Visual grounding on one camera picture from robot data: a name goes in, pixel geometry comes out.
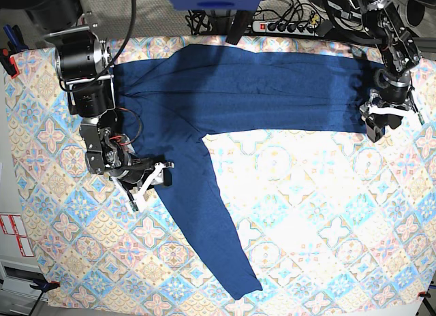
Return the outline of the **white power strip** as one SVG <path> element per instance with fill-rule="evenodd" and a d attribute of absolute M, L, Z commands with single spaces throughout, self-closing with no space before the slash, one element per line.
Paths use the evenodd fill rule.
<path fill-rule="evenodd" d="M 251 30 L 254 33 L 264 35 L 307 35 L 317 36 L 315 26 L 308 21 L 299 22 L 273 22 L 273 21 L 253 21 Z"/>

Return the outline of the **blue long-sleeve T-shirt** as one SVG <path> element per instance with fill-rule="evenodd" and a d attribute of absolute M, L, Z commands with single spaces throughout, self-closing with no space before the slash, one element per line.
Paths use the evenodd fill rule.
<path fill-rule="evenodd" d="M 117 101 L 135 112 L 141 157 L 174 163 L 157 194 L 234 299 L 261 289 L 217 185 L 204 136 L 256 129 L 366 131 L 358 107 L 376 62 L 322 54 L 188 45 L 167 59 L 114 67 Z"/>

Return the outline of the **red white label stickers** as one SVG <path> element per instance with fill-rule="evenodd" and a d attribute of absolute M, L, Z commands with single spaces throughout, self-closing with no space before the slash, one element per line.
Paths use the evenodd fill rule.
<path fill-rule="evenodd" d="M 33 257 L 33 250 L 27 232 L 18 214 L 1 213 L 1 231 L 4 236 L 15 240 L 17 249 L 22 257 Z"/>

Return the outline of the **black clamp lower right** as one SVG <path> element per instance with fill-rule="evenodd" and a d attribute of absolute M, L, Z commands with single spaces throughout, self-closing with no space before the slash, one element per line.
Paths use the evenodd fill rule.
<path fill-rule="evenodd" d="M 421 298 L 431 298 L 431 294 L 428 291 L 422 291 L 418 294 L 418 297 Z"/>

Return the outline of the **black clamp lower left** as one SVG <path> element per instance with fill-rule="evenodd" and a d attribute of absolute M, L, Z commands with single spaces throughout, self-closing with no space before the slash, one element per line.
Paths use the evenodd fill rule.
<path fill-rule="evenodd" d="M 47 280 L 33 279 L 32 283 L 29 285 L 30 288 L 39 290 L 43 293 L 47 293 L 51 290 L 60 287 L 58 282 L 48 282 Z"/>

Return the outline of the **patterned tile tablecloth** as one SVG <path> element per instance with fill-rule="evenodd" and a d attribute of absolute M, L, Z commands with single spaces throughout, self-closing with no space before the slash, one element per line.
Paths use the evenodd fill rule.
<path fill-rule="evenodd" d="M 27 240 L 59 283 L 50 306 L 131 315 L 334 315 L 418 301 L 435 273 L 435 62 L 412 74 L 423 125 L 362 134 L 257 130 L 206 136 L 221 197 L 262 289 L 230 297 L 155 191 L 132 215 L 84 162 L 51 49 L 4 76 Z"/>

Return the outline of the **red black clamp left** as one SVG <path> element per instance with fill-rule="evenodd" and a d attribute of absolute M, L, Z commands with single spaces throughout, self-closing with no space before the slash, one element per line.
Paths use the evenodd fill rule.
<path fill-rule="evenodd" d="M 1 49 L 1 64 L 11 78 L 15 78 L 19 75 L 19 69 L 15 59 L 12 53 L 6 48 Z"/>

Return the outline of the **black center post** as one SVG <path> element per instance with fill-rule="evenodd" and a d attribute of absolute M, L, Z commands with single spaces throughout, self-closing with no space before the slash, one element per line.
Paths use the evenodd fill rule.
<path fill-rule="evenodd" d="M 247 27 L 251 24 L 254 13 L 255 11 L 250 10 L 238 10 L 236 12 L 225 40 L 226 43 L 234 46 L 238 44 Z"/>

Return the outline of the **blue clamp upper left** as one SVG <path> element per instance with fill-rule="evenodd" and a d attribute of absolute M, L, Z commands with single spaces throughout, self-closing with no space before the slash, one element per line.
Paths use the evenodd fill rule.
<path fill-rule="evenodd" d="M 13 53 L 19 53 L 29 49 L 28 45 L 25 44 L 22 32 L 18 25 L 12 27 L 10 25 L 5 25 L 3 30 L 9 39 L 7 45 Z"/>

